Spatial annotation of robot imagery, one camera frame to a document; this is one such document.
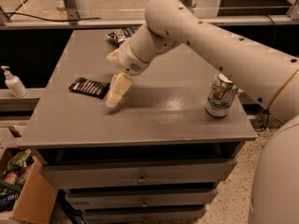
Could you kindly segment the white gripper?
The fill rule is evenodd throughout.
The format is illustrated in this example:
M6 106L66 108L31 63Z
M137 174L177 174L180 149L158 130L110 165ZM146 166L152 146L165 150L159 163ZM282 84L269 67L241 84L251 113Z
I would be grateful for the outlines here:
M125 72L114 75L111 79L109 91L107 93L106 106L115 107L121 101L122 96L132 86L132 76L139 76L150 65L142 62L134 55L128 40L124 41L118 49L110 52L107 55L107 60L116 63L116 66L122 72Z

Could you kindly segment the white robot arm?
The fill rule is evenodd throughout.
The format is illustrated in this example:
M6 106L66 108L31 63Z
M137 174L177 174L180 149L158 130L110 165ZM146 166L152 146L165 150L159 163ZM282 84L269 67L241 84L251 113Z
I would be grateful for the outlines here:
M120 69L107 106L117 105L151 61L185 44L251 99L282 121L260 156L253 180L249 224L299 224L299 60L210 23L179 0L149 0L145 22L110 58Z

